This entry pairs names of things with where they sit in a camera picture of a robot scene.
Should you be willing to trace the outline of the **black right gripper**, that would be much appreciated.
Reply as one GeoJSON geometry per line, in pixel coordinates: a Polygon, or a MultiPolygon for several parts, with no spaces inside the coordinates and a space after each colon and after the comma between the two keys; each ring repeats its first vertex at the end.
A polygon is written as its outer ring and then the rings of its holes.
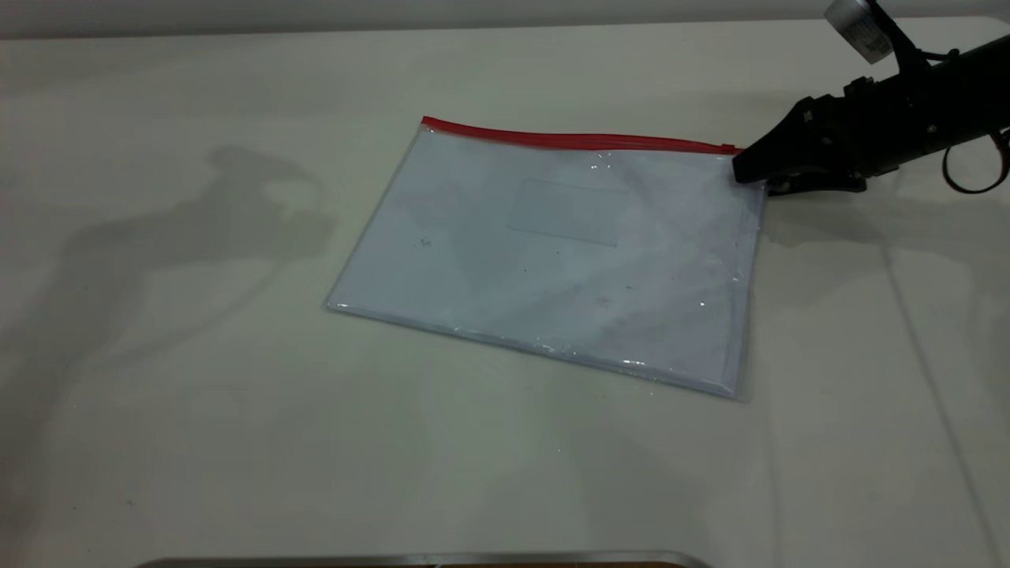
{"type": "Polygon", "coordinates": [[[862,175],[969,139],[967,69],[967,60],[944,60],[881,82],[853,80],[841,97],[804,98],[732,159],[735,182],[764,183],[769,196],[865,192],[862,175]]]}

